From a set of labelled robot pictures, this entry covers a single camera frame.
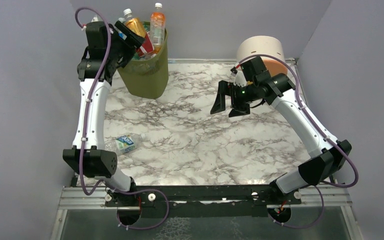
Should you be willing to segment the red gold drink can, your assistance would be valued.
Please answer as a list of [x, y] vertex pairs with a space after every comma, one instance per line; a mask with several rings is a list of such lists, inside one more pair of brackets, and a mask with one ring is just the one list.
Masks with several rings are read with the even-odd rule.
[[128, 19], [124, 22], [124, 25], [136, 35], [143, 38], [142, 45], [136, 51], [139, 58], [151, 54], [155, 50], [154, 45], [150, 40], [150, 35], [145, 28], [145, 24], [139, 18]]

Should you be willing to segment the green tinted bottle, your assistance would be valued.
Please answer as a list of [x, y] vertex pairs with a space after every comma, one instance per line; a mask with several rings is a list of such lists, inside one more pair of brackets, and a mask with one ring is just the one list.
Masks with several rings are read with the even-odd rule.
[[126, 8], [123, 11], [123, 14], [124, 14], [124, 23], [128, 22], [134, 18], [133, 12], [130, 8]]

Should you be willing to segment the orange juice bottle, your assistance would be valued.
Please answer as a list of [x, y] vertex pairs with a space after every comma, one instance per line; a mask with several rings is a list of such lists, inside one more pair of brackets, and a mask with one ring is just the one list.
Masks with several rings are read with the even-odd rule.
[[153, 53], [157, 54], [163, 47], [165, 40], [166, 17], [163, 13], [163, 5], [156, 2], [155, 9], [150, 17], [150, 40], [154, 47]]

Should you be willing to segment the dark green label bottle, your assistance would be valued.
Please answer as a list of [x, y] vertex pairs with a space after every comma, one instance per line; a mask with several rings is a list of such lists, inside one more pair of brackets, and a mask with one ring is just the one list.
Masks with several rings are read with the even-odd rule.
[[104, 149], [114, 152], [117, 156], [121, 156], [141, 147], [145, 140], [147, 140], [147, 136], [144, 133], [126, 133], [107, 141]]

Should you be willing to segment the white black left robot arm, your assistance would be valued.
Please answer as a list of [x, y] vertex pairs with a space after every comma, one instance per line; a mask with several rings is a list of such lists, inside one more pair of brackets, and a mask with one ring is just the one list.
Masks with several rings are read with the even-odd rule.
[[105, 108], [113, 75], [131, 61], [145, 39], [120, 21], [108, 27], [102, 21], [85, 26], [88, 45], [77, 66], [81, 96], [77, 131], [62, 158], [81, 178], [129, 192], [133, 179], [117, 167], [116, 153], [105, 149]]

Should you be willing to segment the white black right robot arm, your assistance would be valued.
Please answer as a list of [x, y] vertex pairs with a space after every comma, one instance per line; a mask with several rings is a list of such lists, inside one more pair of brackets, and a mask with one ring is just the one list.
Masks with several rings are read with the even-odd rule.
[[325, 129], [307, 108], [296, 86], [285, 73], [271, 75], [260, 56], [252, 56], [237, 63], [233, 74], [241, 69], [245, 86], [221, 80], [210, 114], [225, 111], [226, 97], [230, 97], [231, 111], [228, 116], [250, 114], [250, 104], [260, 100], [277, 110], [303, 142], [309, 160], [300, 164], [270, 184], [270, 194], [278, 198], [308, 186], [316, 186], [338, 172], [344, 165], [352, 146], [348, 140], [338, 140]]

